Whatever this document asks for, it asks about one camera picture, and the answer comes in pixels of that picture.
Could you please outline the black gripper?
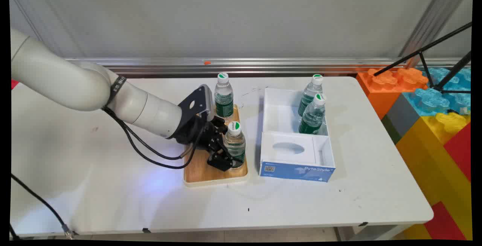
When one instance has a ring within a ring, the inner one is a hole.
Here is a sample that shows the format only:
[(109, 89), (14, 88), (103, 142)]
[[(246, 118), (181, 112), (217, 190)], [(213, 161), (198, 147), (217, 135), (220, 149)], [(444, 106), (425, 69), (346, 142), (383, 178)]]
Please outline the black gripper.
[(226, 133), (226, 121), (218, 116), (212, 122), (193, 116), (184, 126), (176, 130), (172, 137), (180, 144), (188, 146), (188, 154), (196, 150), (209, 152), (207, 164), (221, 171), (233, 167), (233, 159), (226, 148), (219, 148), (219, 132)]

